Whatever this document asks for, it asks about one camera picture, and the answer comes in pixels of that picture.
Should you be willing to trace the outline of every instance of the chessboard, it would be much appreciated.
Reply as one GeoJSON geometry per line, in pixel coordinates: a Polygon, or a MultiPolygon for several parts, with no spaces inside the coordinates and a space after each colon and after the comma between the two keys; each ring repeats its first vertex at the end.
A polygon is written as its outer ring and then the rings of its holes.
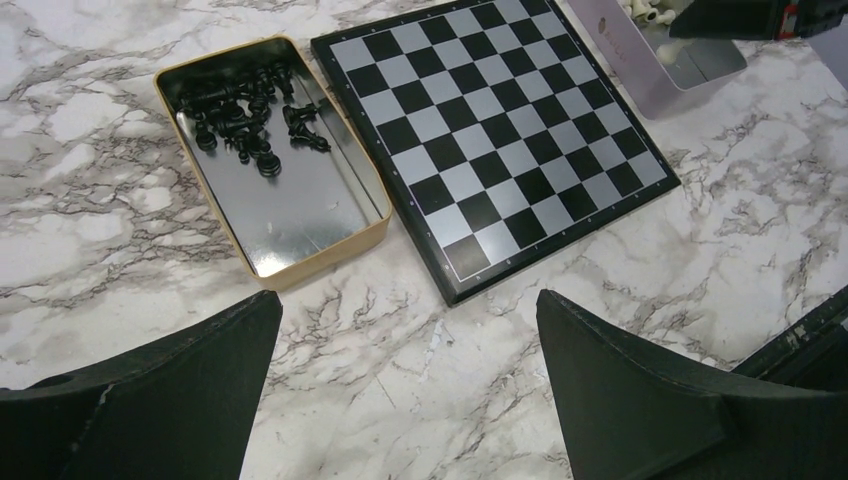
{"type": "Polygon", "coordinates": [[[459,0],[312,48],[449,305],[680,184],[553,0],[459,0]]]}

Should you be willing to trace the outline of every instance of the box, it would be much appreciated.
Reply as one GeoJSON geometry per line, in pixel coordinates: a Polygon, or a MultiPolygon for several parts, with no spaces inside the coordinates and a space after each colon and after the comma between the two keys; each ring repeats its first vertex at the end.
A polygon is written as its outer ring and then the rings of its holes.
{"type": "MultiPolygon", "coordinates": [[[[645,118],[695,108],[747,68],[732,41],[708,39],[696,40],[681,51],[675,64],[665,66],[655,52],[673,41],[668,28],[637,27],[617,0],[568,3],[645,118]]],[[[691,0],[671,3],[682,10],[691,0]]]]}
{"type": "Polygon", "coordinates": [[[289,38],[265,38],[167,68],[154,84],[212,211],[263,288],[285,290],[385,237],[393,210],[377,169],[289,38]],[[182,95],[222,77],[236,85],[245,72],[277,60],[291,67],[291,104],[317,107],[308,127],[328,141],[330,151],[292,142],[279,89],[265,124],[282,166],[278,176],[260,175],[255,160],[242,164],[220,136],[214,152],[201,150],[182,95]]]}

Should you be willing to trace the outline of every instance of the chessboard border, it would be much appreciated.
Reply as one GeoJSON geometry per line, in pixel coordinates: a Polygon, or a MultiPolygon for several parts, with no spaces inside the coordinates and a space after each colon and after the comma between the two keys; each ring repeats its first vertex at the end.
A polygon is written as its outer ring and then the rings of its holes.
{"type": "Polygon", "coordinates": [[[365,115],[362,103],[353,91],[344,70],[335,60],[335,55],[331,50],[331,46],[353,38],[359,38],[373,33],[386,31],[407,23],[415,23],[425,20],[428,17],[444,15],[454,10],[471,8],[476,5],[483,5],[494,1],[495,0],[455,0],[432,7],[414,10],[395,17],[376,20],[345,30],[321,35],[313,38],[310,42],[313,53],[315,54],[315,59],[323,70],[325,77],[329,82],[330,89],[337,95],[342,108],[347,110],[345,113],[349,120],[353,123],[356,129],[355,133],[361,139],[363,145],[380,171],[393,201],[403,204],[403,206],[398,205],[398,208],[396,208],[398,215],[401,217],[401,220],[408,229],[413,243],[424,260],[424,264],[427,266],[428,270],[430,270],[431,276],[436,281],[436,285],[439,288],[442,297],[450,307],[453,307],[481,291],[500,283],[506,278],[551,256],[552,254],[588,236],[589,234],[600,230],[610,223],[633,213],[642,206],[671,192],[681,185],[680,179],[671,169],[671,166],[668,164],[665,156],[645,130],[633,109],[618,91],[618,88],[616,88],[612,83],[609,75],[604,71],[603,67],[601,67],[598,63],[588,46],[584,43],[577,30],[571,24],[571,21],[565,16],[565,13],[557,4],[557,1],[543,0],[548,4],[551,11],[559,18],[560,22],[562,22],[566,32],[569,36],[571,36],[575,45],[577,45],[577,48],[580,50],[580,53],[586,58],[589,64],[592,65],[592,68],[595,69],[598,78],[630,120],[633,129],[645,143],[645,146],[651,154],[653,154],[658,160],[658,163],[665,172],[666,177],[652,185],[646,185],[641,190],[637,190],[635,193],[630,194],[621,201],[603,210],[598,210],[588,217],[575,222],[559,234],[551,235],[536,243],[535,246],[519,251],[509,259],[498,264],[490,265],[486,268],[486,270],[481,272],[481,275],[472,276],[462,281],[459,280],[459,276],[456,274],[455,270],[453,270],[453,267],[449,267],[450,262],[445,255],[443,248],[431,234],[430,228],[427,226],[426,219],[424,218],[423,213],[420,212],[420,207],[417,205],[412,193],[409,191],[409,186],[403,182],[403,179],[400,178],[400,175],[394,168],[392,156],[385,146],[382,145],[382,142],[380,142],[380,137],[376,127],[373,125],[373,122],[367,118],[367,115],[365,115]]]}

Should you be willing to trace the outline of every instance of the white marble countertop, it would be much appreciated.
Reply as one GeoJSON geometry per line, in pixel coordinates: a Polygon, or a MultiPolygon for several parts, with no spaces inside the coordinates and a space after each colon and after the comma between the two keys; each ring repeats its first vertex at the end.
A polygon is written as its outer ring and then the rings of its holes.
{"type": "MultiPolygon", "coordinates": [[[[156,71],[278,32],[308,51],[433,3],[0,5],[0,384],[108,358],[259,288],[198,190],[156,71]]],[[[646,122],[684,183],[649,207],[451,310],[397,219],[374,250],[283,294],[244,478],[568,478],[541,288],[729,369],[848,283],[848,95],[803,42],[742,48],[749,70],[710,104],[646,122]]]]}

